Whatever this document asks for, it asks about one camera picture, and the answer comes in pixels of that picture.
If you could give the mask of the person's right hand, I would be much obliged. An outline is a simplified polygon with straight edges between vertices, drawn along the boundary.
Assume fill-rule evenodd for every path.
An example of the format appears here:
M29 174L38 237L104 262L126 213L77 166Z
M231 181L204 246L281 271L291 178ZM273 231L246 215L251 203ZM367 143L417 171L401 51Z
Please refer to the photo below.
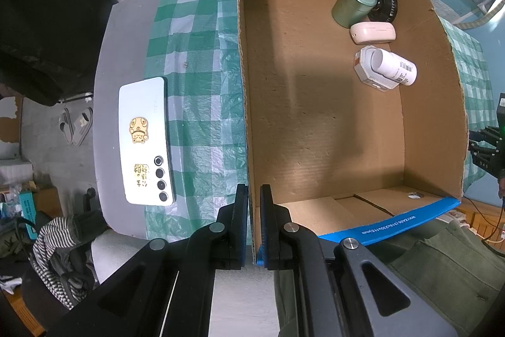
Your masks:
M500 178L498 180L498 197L499 198L504 198L505 197L505 178Z

